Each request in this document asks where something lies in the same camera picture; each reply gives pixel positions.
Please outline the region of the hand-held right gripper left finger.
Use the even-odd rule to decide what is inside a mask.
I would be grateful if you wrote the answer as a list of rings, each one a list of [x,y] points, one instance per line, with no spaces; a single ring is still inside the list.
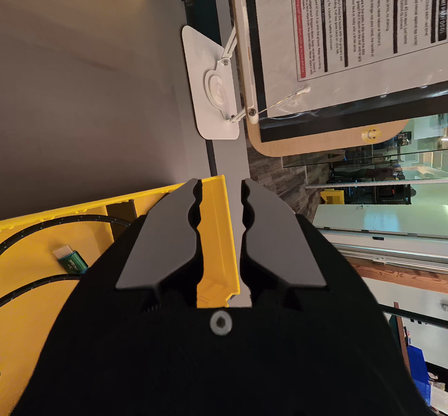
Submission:
[[[190,179],[147,213],[116,282],[118,290],[153,289],[202,255],[198,226],[202,181]]]

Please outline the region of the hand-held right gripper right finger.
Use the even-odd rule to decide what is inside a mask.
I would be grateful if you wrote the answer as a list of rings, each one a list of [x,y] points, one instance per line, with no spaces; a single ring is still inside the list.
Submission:
[[[325,288],[327,283],[294,211],[247,178],[241,184],[244,246],[241,253],[286,285]]]

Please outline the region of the yellow plastic bin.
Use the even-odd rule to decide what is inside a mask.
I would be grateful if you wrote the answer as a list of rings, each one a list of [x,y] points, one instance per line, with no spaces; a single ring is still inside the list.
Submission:
[[[224,175],[202,179],[198,230],[204,274],[198,308],[229,307],[240,293],[237,257]],[[109,217],[106,205],[134,200],[146,214],[181,184],[55,208],[1,221],[1,415],[10,415],[31,378],[55,319],[75,279],[53,251],[69,247],[89,267],[126,229]]]
[[[320,192],[323,204],[327,205],[345,205],[344,190],[340,189],[324,189]]]

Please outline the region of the black bin divider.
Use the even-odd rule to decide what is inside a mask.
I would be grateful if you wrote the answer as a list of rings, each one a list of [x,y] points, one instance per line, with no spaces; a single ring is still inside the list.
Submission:
[[[137,219],[134,200],[125,200],[106,205],[106,211],[109,217],[133,223]]]

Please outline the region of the white sign stand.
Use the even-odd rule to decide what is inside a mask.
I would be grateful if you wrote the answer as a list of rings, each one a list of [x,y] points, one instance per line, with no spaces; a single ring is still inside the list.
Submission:
[[[237,110],[231,58],[237,45],[236,29],[225,47],[191,26],[182,29],[182,43],[193,111],[199,134],[206,140],[235,140],[239,121],[257,123],[259,114],[252,106]]]

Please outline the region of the blue plastic crate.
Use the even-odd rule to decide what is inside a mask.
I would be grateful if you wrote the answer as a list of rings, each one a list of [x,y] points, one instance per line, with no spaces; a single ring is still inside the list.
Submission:
[[[423,351],[415,346],[407,346],[410,373],[414,384],[425,403],[431,405],[431,385]]]

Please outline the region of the framed instruction sign board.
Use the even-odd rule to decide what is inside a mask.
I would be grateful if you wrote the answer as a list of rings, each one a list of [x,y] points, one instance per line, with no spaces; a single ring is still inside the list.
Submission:
[[[271,157],[366,145],[447,112],[447,0],[232,0],[252,146]]]

